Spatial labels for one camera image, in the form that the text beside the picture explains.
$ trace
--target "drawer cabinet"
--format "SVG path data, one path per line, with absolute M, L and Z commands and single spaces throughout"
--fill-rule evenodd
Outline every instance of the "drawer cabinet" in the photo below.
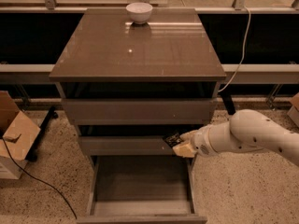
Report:
M 93 184 L 78 223 L 201 224 L 192 160 L 163 137 L 208 124 L 225 73 L 193 9 L 86 11 L 54 66 L 64 111 L 90 158 Z

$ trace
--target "black cable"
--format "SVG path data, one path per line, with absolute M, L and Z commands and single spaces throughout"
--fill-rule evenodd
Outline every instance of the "black cable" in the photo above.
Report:
M 30 175 L 26 170 L 24 170 L 22 167 L 20 167 L 19 164 L 16 163 L 15 160 L 12 158 L 12 156 L 11 156 L 11 154 L 10 154 L 10 152 L 9 152 L 9 149 L 8 149 L 8 147 L 7 147 L 7 142 L 5 141 L 5 139 L 4 139 L 3 137 L 2 137 L 2 140 L 4 141 L 4 145 L 5 145 L 6 149 L 7 149 L 8 155 L 9 155 L 9 157 L 11 158 L 11 160 L 12 160 L 12 161 L 13 161 L 13 162 L 14 162 L 20 169 L 22 169 L 23 172 L 25 172 L 25 173 L 26 173 L 27 175 L 29 175 L 31 178 L 33 178 L 33 179 L 35 179 L 36 181 L 39 181 L 39 182 L 41 182 L 41 183 L 43 183 L 43 184 L 46 184 L 47 186 L 49 186 L 49 187 L 53 188 L 54 190 L 56 190 L 56 191 L 58 192 L 58 194 L 62 196 L 62 198 L 64 199 L 64 201 L 65 201 L 66 204 L 68 205 L 68 207 L 71 209 L 73 215 L 75 216 L 75 219 L 77 219 L 77 215 L 76 215 L 76 213 L 75 213 L 73 207 L 72 207 L 71 204 L 68 202 L 68 200 L 65 198 L 65 196 L 64 196 L 58 189 L 56 189 L 53 185 L 51 185 L 51 184 L 49 184 L 49 183 L 47 183 L 47 182 L 45 182 L 45 181 L 43 181 L 43 180 L 41 180 L 41 179 L 39 179 L 39 178 L 36 178 L 36 177 Z

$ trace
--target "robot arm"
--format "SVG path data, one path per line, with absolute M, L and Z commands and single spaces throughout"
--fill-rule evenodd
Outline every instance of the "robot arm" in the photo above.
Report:
M 253 110 L 236 112 L 229 121 L 184 133 L 184 142 L 173 149 L 178 156 L 192 158 L 222 152 L 246 153 L 267 149 L 299 166 L 299 133 L 290 132 Z

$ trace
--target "power cord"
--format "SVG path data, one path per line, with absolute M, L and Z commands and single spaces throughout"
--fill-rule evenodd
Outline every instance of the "power cord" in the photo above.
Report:
M 14 162 L 14 163 L 15 163 L 15 164 L 16 164 L 16 165 L 17 165 L 23 172 L 25 172 L 25 173 L 26 173 L 27 175 L 29 175 L 31 178 L 33 178 L 34 180 L 39 181 L 39 182 L 41 182 L 41 183 L 43 183 L 43 184 L 45 184 L 45 185 L 51 187 L 51 188 L 54 189 L 55 191 L 57 191 L 58 194 L 64 199 L 64 201 L 66 202 L 66 204 L 68 205 L 68 207 L 69 207 L 70 210 L 72 211 L 72 213 L 73 213 L 75 219 L 77 219 L 77 215 L 76 215 L 76 213 L 75 213 L 73 207 L 72 207 L 71 204 L 68 202 L 68 200 L 65 198 L 65 196 L 64 196 L 58 189 L 56 189 L 53 185 L 51 185 L 51 184 L 49 184 L 49 183 L 47 183 L 47 182 L 45 182 L 45 181 L 43 181 L 43 180 L 41 180 L 41 179 L 39 179 L 39 178 L 36 178 L 36 177 L 30 175 L 26 170 L 24 170 L 22 167 L 20 167 L 19 164 L 16 163 L 15 160 L 12 158 L 12 156 L 11 156 L 11 154 L 10 154 L 10 151 L 9 151 L 9 149 L 8 149 L 8 147 L 7 147 L 7 142 L 5 141 L 5 139 L 4 139 L 3 137 L 2 137 L 1 139 L 2 139 L 3 142 L 4 142 L 4 145 L 5 145 L 6 149 L 7 149 L 7 153 L 8 153 L 8 155 L 9 155 L 9 157 L 11 158 L 11 160 L 12 160 L 12 161 L 13 161 L 13 162 Z
M 226 83 L 226 85 L 221 90 L 218 90 L 218 92 L 224 91 L 232 83 L 232 81 L 235 78 L 235 75 L 238 72 L 241 64 L 243 63 L 243 60 L 244 60 L 244 57 L 245 57 L 245 46 L 246 46 L 247 37 L 248 37 L 248 33 L 249 33 L 249 26 L 250 26 L 250 22 L 251 22 L 251 12 L 247 7 L 244 7 L 244 9 L 249 13 L 249 21 L 247 23 L 246 32 L 244 34 L 244 39 L 243 39 L 242 58 L 241 58 L 241 61 L 238 65 L 238 67 L 235 69 L 235 72 L 234 72 L 233 76 L 230 78 L 230 80 Z

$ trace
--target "cabinet top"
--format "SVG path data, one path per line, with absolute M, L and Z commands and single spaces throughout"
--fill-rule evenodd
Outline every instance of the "cabinet top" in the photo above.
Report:
M 217 81 L 221 63 L 194 9 L 155 8 L 135 25 L 125 8 L 88 9 L 51 81 Z

